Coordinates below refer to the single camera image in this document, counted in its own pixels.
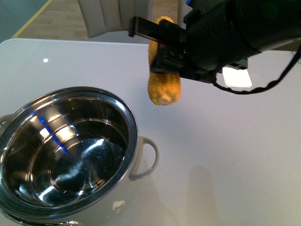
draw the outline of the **pot handle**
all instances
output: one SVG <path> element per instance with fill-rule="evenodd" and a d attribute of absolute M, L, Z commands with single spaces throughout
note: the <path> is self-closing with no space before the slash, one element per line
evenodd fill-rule
<path fill-rule="evenodd" d="M 12 114 L 7 114 L 0 117 L 0 128 L 11 116 Z"/>
<path fill-rule="evenodd" d="M 159 149 L 158 149 L 158 146 L 156 145 L 156 143 L 147 137 L 140 136 L 140 138 L 141 138 L 142 145 L 149 144 L 154 148 L 155 153 L 156 153 L 156 158 L 155 158 L 154 164 L 144 173 L 130 173 L 130 175 L 128 176 L 130 181 L 135 181 L 135 180 L 138 180 L 138 179 L 141 179 L 143 177 L 150 175 L 155 170 L 155 168 L 157 167 L 158 162 L 159 162 Z"/>

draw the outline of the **black cable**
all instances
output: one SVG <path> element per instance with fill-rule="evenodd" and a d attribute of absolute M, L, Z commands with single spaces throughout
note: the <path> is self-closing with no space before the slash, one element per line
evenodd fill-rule
<path fill-rule="evenodd" d="M 292 69 L 292 67 L 298 62 L 298 60 L 301 58 L 301 45 L 299 46 L 296 54 L 294 55 L 294 57 L 292 58 L 291 62 L 287 65 L 287 67 L 284 69 L 284 71 L 282 72 L 282 74 L 280 75 L 280 77 L 275 80 L 275 81 L 271 81 L 266 87 L 257 87 L 255 89 L 252 89 L 251 91 L 236 91 L 233 90 L 231 88 L 227 88 L 224 86 L 221 86 L 220 84 L 218 84 L 216 82 L 216 75 L 214 77 L 214 79 L 212 80 L 212 83 L 215 87 L 223 90 L 223 91 L 227 91 L 230 93 L 234 93 L 234 94 L 238 94 L 238 95 L 247 95 L 247 94 L 254 94 L 254 93 L 262 93 L 264 91 L 267 91 L 273 87 L 275 87 L 278 83 L 280 83 L 280 81 L 287 75 L 287 73 Z M 221 68 L 218 68 L 218 70 L 216 70 L 214 73 L 216 74 L 218 71 L 220 71 Z"/>

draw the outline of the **wooden floor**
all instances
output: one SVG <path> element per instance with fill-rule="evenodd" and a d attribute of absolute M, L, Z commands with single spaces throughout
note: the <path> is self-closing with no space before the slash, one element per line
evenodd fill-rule
<path fill-rule="evenodd" d="M 176 23 L 177 13 L 178 0 L 154 0 L 153 21 L 160 16 L 169 16 Z M 87 40 L 77 0 L 52 0 L 18 38 Z"/>

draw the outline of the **table surface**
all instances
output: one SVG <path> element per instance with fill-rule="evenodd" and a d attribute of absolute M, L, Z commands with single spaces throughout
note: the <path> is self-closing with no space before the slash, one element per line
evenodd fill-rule
<path fill-rule="evenodd" d="M 99 225 L 299 225 L 301 64 L 272 90 L 249 96 L 182 79 L 180 100 L 156 106 L 147 55 L 143 44 L 8 40 L 0 44 L 0 115 L 71 86 L 106 89 L 128 103 L 160 162 L 141 179 L 134 206 Z M 250 58 L 253 84 L 278 77 L 291 58 L 277 51 Z M 153 158 L 143 153 L 145 164 Z M 17 224 L 0 214 L 0 225 Z"/>

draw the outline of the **stainless steel pot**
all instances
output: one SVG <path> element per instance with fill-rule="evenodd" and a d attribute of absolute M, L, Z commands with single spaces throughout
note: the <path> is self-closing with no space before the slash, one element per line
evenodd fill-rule
<path fill-rule="evenodd" d="M 156 159 L 136 174 L 145 143 Z M 99 225 L 157 164 L 129 106 L 102 89 L 60 89 L 0 118 L 0 208 L 23 225 Z"/>

